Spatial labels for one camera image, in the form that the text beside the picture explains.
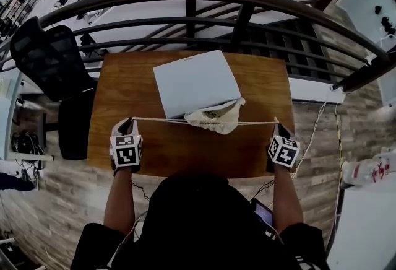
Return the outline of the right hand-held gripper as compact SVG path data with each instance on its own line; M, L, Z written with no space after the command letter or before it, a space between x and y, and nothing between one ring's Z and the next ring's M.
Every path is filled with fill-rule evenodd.
M266 171L273 173L274 164L291 169L300 152L300 143L291 139L293 132L281 123L274 125L272 136L267 149Z

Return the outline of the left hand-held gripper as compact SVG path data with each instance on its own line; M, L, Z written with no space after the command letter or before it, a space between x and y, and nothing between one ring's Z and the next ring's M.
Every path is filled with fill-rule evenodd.
M125 118L113 126L109 154L114 173L130 168L132 173L140 170L142 158L142 136L139 135L137 120Z

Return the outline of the cream drawstring cloth bag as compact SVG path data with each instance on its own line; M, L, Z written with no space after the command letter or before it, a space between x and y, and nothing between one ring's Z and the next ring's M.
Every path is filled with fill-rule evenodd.
M226 135L234 131L238 126L256 126L265 124L280 124L275 117L272 121L240 121L240 109L246 103L245 99L240 97L221 105L208 108L201 108L185 113L182 118L144 118L132 117L133 121L156 121L162 123L188 124L197 128L208 129L212 132Z

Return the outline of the person's right forearm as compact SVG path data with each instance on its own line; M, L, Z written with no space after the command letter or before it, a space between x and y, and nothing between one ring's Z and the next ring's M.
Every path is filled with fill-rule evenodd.
M303 223L303 211L288 169L274 165L273 224L278 233Z

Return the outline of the person's left forearm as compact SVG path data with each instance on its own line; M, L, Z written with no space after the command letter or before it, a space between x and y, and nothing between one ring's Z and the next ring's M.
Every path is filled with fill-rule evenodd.
M134 222L132 170L130 167L125 167L119 169L113 178L103 225L127 235L132 230Z

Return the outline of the wooden table with black legs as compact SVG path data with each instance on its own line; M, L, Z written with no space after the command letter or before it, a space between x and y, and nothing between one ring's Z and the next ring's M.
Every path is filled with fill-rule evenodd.
M225 178L266 175L272 120L294 129L290 85L279 59L226 53L246 103L242 126L221 135L188 124L163 121L156 66L193 56L193 51L108 54L102 65L90 121L87 163L110 169L110 136L119 121L136 116L143 138L140 174L213 173Z

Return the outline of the smartphone with blue screen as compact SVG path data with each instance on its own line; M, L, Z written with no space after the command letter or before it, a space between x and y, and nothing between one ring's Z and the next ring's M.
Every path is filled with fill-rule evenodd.
M251 205L254 212L260 217L263 223L267 224L268 226L273 226L273 214L272 211L263 203L261 203L256 198L251 200Z

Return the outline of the flat white box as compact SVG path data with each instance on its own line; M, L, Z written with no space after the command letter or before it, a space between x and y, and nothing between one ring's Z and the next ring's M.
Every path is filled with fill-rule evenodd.
M178 118L241 97L236 79L220 50L179 59L153 69L167 118Z

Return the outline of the dark staircase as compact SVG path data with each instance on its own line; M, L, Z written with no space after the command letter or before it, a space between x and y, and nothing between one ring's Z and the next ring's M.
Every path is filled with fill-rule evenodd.
M290 77L334 84L353 72L338 51L315 41L319 36L309 22L301 19L267 24L246 31L239 48L243 54L281 59Z

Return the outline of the black backpack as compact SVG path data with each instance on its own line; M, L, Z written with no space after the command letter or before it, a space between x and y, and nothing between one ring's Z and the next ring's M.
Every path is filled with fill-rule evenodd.
M35 134L30 134L28 131L23 130L22 132L14 132L11 136L11 148L13 152L24 153L30 155L43 155L43 149L39 145L38 138ZM43 169L43 162L41 160L16 160L19 166L24 166L24 163L28 163L35 170Z

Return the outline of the black mesh office chair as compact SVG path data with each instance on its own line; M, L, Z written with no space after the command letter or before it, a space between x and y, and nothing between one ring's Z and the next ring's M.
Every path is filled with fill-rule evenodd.
M43 30L37 17L13 35L10 52L17 68L53 102L59 103L58 141L66 160L85 160L97 81L89 76L72 30Z

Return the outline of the person's black shirt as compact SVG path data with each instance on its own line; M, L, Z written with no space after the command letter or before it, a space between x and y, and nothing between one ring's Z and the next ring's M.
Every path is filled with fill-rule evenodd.
M272 239L249 201L215 176L172 176L138 239L90 223L71 270L330 270L322 232L294 224Z

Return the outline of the white table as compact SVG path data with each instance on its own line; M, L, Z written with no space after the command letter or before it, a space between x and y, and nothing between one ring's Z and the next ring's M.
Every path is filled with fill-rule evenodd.
M331 270L396 269L396 180L345 191L327 263Z

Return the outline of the group of black wall devices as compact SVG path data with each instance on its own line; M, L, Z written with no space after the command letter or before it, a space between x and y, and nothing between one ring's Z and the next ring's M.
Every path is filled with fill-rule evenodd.
M374 7L374 13L376 15L379 15L382 11L382 6L380 5L376 5ZM389 17L384 16L381 19L381 25L384 28L384 31L386 32L386 34L390 37L393 38L395 33L396 33L396 28L393 27L393 23L390 22Z

